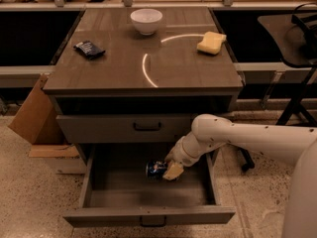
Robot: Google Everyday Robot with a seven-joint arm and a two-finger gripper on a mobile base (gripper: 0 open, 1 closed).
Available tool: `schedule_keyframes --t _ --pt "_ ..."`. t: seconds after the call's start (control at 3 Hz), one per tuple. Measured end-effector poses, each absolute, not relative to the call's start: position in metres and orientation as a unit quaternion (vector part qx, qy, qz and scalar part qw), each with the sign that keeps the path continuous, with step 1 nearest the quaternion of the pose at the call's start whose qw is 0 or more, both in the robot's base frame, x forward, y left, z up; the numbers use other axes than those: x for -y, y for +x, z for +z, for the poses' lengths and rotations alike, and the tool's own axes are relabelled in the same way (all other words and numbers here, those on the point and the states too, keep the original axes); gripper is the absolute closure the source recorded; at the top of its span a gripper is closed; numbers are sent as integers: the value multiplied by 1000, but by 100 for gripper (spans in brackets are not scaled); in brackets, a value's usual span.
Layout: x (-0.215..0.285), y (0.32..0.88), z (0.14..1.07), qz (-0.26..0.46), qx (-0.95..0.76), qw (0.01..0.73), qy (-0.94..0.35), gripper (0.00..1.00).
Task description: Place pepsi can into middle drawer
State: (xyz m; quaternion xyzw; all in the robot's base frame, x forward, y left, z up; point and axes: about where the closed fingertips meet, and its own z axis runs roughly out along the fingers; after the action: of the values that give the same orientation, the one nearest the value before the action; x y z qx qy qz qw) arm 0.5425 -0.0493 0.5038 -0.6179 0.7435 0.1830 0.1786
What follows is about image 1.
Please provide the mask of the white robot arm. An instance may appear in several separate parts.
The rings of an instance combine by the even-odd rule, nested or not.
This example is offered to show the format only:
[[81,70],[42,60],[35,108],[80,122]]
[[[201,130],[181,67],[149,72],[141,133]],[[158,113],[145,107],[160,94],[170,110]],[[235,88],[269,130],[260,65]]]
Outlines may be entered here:
[[202,155],[226,144],[294,166],[282,238],[317,238],[317,131],[308,127],[239,124],[210,114],[197,116],[191,131],[165,157],[167,180],[178,178]]

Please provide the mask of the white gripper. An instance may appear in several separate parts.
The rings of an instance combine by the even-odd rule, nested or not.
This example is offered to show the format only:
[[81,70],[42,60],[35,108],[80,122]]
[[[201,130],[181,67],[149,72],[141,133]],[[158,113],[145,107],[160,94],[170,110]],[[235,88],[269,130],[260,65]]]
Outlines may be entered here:
[[191,167],[196,162],[194,142],[183,136],[164,160],[168,162],[168,165],[162,177],[166,180],[177,179],[184,172],[183,167]]

